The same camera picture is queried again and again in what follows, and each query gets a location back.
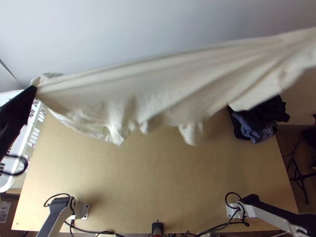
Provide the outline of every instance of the metal bracket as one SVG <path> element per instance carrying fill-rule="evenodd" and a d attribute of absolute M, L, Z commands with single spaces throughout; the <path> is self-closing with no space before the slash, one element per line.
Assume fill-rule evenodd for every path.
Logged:
<path fill-rule="evenodd" d="M 72 209 L 75 213 L 67 218 L 67 220 L 74 220 L 74 219 L 82 219 L 85 220 L 88 218 L 89 213 L 89 205 L 78 203 L 75 199 L 72 201 Z"/>

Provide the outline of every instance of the white sheet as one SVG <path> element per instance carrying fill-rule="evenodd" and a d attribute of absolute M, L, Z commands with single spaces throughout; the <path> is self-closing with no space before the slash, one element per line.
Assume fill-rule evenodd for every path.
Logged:
<path fill-rule="evenodd" d="M 59 121 L 90 136 L 120 145 L 135 129 L 167 124 L 193 145 L 203 121 L 226 105 L 250 109 L 315 65 L 310 28 L 72 75 L 46 73 L 31 84 Z"/>

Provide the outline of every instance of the wire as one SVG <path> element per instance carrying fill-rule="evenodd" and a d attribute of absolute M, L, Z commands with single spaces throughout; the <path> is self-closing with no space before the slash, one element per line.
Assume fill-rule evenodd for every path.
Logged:
<path fill-rule="evenodd" d="M 68 196 L 68 197 L 71 197 L 71 196 L 70 196 L 69 194 L 67 194 L 67 193 L 55 194 L 55 195 L 51 196 L 49 199 L 46 200 L 46 202 L 44 203 L 44 207 L 48 207 L 48 206 L 49 206 L 49 204 L 47 204 L 47 202 L 48 202 L 49 200 L 51 200 L 51 199 L 54 198 L 54 197 L 61 196 L 61 195 L 66 195 L 66 196 Z M 83 232 L 83 233 L 96 234 L 97 236 L 99 236 L 99 235 L 101 235 L 101 234 L 104 234 L 104 235 L 115 235 L 115 236 L 117 236 L 117 237 L 125 237 L 125 236 L 123 236 L 123 235 L 116 234 L 115 232 L 112 232 L 112 231 L 102 231 L 102 232 L 99 232 L 99 231 L 89 231 L 89 230 L 80 229 L 80 228 L 74 226 L 75 220 L 71 220 L 70 223 L 64 221 L 64 223 L 69 226 L 69 232 L 70 232 L 70 236 L 71 236 L 71 237 L 73 237 L 72 229 L 75 229 L 75 230 L 80 231 L 80 232 Z"/>
<path fill-rule="evenodd" d="M 26 231 L 26 232 L 22 235 L 22 237 L 27 236 L 28 233 L 29 233 L 29 231 Z"/>
<path fill-rule="evenodd" d="M 304 140 L 304 139 L 303 139 L 302 136 L 301 136 L 301 137 L 298 139 L 298 141 L 295 143 L 293 151 L 292 151 L 291 153 L 285 155 L 285 156 L 282 156 L 282 158 L 292 155 L 292 154 L 295 152 L 296 148 L 299 146 L 299 144 L 300 144 L 303 140 Z"/>
<path fill-rule="evenodd" d="M 73 237 L 73 233 L 72 233 L 71 228 L 72 228 L 72 225 L 73 225 L 74 222 L 75 222 L 75 220 L 71 220 L 70 226 L 69 226 L 69 233 L 70 233 L 70 236 L 71 236 L 71 237 Z"/>
<path fill-rule="evenodd" d="M 229 192 L 229 193 L 227 193 L 227 194 L 225 195 L 225 202 L 226 202 L 226 205 L 227 205 L 228 207 L 232 208 L 232 209 L 240 209 L 239 207 L 232 207 L 232 206 L 230 206 L 230 205 L 228 204 L 227 198 L 228 198 L 228 196 L 229 196 L 230 194 L 235 194 L 235 195 L 237 195 L 237 196 L 239 197 L 239 200 L 241 199 L 241 196 L 239 196 L 237 193 L 235 193 L 235 192 Z"/>
<path fill-rule="evenodd" d="M 228 202 L 227 202 L 227 197 L 228 197 L 230 194 L 235 194 L 235 195 L 237 195 L 237 196 L 239 197 L 239 199 L 241 199 L 240 195 L 238 195 L 238 194 L 235 193 L 235 192 L 229 192 L 229 193 L 226 194 L 226 196 L 225 196 L 225 203 L 226 203 L 226 205 L 227 205 L 228 207 L 230 207 L 230 208 L 236 210 L 236 211 L 234 212 L 234 214 L 231 216 L 231 218 L 229 219 L 229 221 L 228 221 L 227 223 L 220 224 L 220 225 L 215 226 L 215 227 L 213 227 L 213 228 L 210 228 L 210 229 L 208 229 L 208 230 L 206 230 L 206 231 L 203 231 L 203 232 L 201 232 L 201 233 L 198 233 L 195 237 L 201 237 L 202 235 L 207 234 L 207 233 L 212 233 L 212 232 L 220 231 L 220 230 L 222 230 L 222 229 L 225 229 L 227 226 L 233 225 L 233 224 L 244 224 L 244 225 L 247 226 L 247 227 L 250 226 L 249 223 L 247 223 L 247 222 L 244 221 L 244 218 L 246 217 L 246 216 L 245 216 L 245 209 L 244 209 L 244 207 L 243 207 L 242 205 L 240 205 L 241 208 L 242 208 L 242 210 L 241 210 L 240 207 L 232 207 L 232 206 L 230 206 L 230 205 L 228 204 Z M 234 216 L 235 216 L 235 215 L 237 214 L 237 212 L 239 212 L 239 211 L 243 211 L 243 217 L 242 217 L 241 221 L 239 221 L 239 222 L 232 222 Z"/>
<path fill-rule="evenodd" d="M 48 206 L 49 206 L 49 204 L 47 204 L 47 202 L 48 202 L 49 200 L 51 200 L 51 199 L 54 198 L 54 197 L 61 196 L 61 195 L 66 195 L 66 196 L 70 197 L 70 195 L 67 194 L 67 193 L 55 194 L 55 195 L 51 196 L 49 199 L 46 200 L 46 202 L 44 203 L 44 207 L 48 207 Z"/>
<path fill-rule="evenodd" d="M 314 123 L 313 127 L 316 126 L 316 116 L 315 116 L 314 118 L 315 118 L 315 123 Z M 295 143 L 293 151 L 292 151 L 291 153 L 285 155 L 285 156 L 282 156 L 282 158 L 292 155 L 292 157 L 291 157 L 291 160 L 292 160 L 293 157 L 294 157 L 294 153 L 295 153 L 295 151 L 296 151 L 296 148 L 299 146 L 299 144 L 300 144 L 303 140 L 304 140 L 304 138 L 302 138 L 302 135 L 301 135 L 301 136 L 299 137 L 298 141 Z"/>
<path fill-rule="evenodd" d="M 115 235 L 117 237 L 125 237 L 123 235 L 120 235 L 120 234 L 117 234 L 115 232 L 111 232 L 111 231 L 101 231 L 101 232 L 98 232 L 98 231 L 89 231 L 89 230 L 84 230 L 84 229 L 80 229 L 78 227 L 75 227 L 74 226 L 74 222 L 71 224 L 71 223 L 68 223 L 66 221 L 64 221 L 64 223 L 66 225 L 68 225 L 69 227 L 71 226 L 72 229 L 75 229 L 77 231 L 80 231 L 80 232 L 83 232 L 83 233 L 88 233 L 88 234 L 96 234 L 96 237 L 101 235 L 101 234 L 104 234 L 104 235 Z"/>
<path fill-rule="evenodd" d="M 22 162 L 22 164 L 23 164 L 23 169 L 21 171 L 16 172 L 16 173 L 10 173 L 10 172 L 4 171 L 4 170 L 0 170 L 0 173 L 5 174 L 5 175 L 10 175 L 10 176 L 18 176 L 18 175 L 23 174 L 26 171 L 26 169 L 28 167 L 28 162 L 27 162 L 26 158 L 24 158 L 23 156 L 17 156 L 17 155 L 11 155 L 11 154 L 5 155 L 5 156 L 8 158 L 19 159 L 20 162 Z"/>

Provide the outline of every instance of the wooden tabletop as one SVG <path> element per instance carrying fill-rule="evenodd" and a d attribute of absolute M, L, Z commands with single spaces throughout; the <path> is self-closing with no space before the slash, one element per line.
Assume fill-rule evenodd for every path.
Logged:
<path fill-rule="evenodd" d="M 75 225 L 94 231 L 149 233 L 159 220 L 166 233 L 201 232 L 228 221 L 228 192 L 254 193 L 297 213 L 275 137 L 256 145 L 236 139 L 226 111 L 207 122 L 205 137 L 190 146 L 177 128 L 165 126 L 149 135 L 134 132 L 117 147 L 48 114 L 12 228 L 38 231 L 49 214 L 44 201 L 63 192 L 90 204 L 88 219 Z M 248 228 L 231 225 L 225 231 L 276 229 L 261 220 L 249 222 Z"/>

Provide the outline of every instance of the dark clothing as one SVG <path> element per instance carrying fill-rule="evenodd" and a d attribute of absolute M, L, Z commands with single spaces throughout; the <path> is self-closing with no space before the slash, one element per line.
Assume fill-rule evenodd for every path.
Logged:
<path fill-rule="evenodd" d="M 277 132 L 277 122 L 287 122 L 290 116 L 285 113 L 285 102 L 276 96 L 248 111 L 228 111 L 234 125 L 235 137 L 258 143 Z"/>

